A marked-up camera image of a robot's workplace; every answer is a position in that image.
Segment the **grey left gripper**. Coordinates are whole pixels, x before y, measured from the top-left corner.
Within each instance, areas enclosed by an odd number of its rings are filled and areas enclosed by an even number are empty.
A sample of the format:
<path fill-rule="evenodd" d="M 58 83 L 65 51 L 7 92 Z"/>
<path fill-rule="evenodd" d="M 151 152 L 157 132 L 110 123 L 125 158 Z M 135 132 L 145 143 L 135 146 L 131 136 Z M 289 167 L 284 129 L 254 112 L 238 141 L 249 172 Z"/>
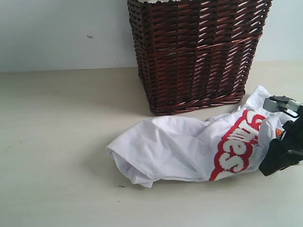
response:
<path fill-rule="evenodd" d="M 263 103 L 263 109 L 271 113 L 282 112 L 292 118 L 303 115 L 303 105 L 286 96 L 270 96 Z"/>

